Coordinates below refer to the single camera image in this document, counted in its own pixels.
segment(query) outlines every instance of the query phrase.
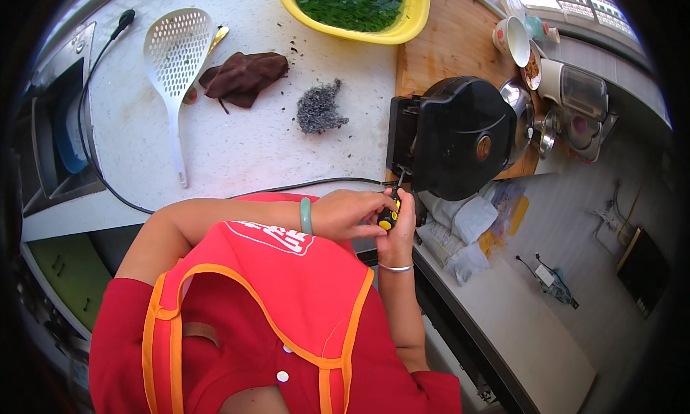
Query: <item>bottle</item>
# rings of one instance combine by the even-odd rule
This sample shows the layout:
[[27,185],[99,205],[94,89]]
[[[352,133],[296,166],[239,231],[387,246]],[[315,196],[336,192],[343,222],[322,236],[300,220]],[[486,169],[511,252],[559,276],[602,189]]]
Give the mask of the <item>bottle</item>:
[[524,27],[532,39],[550,39],[560,43],[560,35],[556,28],[549,28],[547,22],[543,22],[536,16],[525,16]]

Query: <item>screwdriver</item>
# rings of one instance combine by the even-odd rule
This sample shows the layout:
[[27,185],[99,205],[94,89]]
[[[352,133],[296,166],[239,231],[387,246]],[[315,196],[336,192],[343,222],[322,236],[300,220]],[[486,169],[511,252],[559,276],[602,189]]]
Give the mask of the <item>screwdriver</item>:
[[[405,176],[405,172],[400,173],[400,180],[397,181],[397,186],[392,189],[391,198],[395,201],[397,209],[400,210],[400,197],[397,195],[397,189],[402,185],[402,178]],[[377,224],[384,230],[390,230],[395,227],[395,222],[397,221],[397,212],[392,211],[389,208],[384,208],[381,213],[379,213],[379,218]]]

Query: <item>water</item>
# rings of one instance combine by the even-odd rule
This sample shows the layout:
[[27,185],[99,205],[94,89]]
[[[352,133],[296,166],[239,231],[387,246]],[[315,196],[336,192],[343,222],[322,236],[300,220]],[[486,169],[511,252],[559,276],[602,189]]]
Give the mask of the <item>water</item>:
[[400,14],[402,0],[296,0],[317,22],[362,32],[388,28]]

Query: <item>green cabinet door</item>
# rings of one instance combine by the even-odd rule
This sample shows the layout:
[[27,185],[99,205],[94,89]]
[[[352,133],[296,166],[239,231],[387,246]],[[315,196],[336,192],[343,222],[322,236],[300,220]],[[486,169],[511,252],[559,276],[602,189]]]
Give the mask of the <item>green cabinet door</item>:
[[57,297],[93,332],[112,277],[86,233],[34,240],[27,245]]

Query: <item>white slotted spoon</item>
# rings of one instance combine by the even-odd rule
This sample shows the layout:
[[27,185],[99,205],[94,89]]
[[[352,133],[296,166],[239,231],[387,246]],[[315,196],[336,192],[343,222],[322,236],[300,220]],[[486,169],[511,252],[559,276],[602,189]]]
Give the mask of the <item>white slotted spoon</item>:
[[172,11],[154,22],[143,43],[148,78],[163,97],[170,118],[170,150],[177,180],[187,188],[187,170],[179,137],[179,107],[201,71],[214,27],[199,8]]

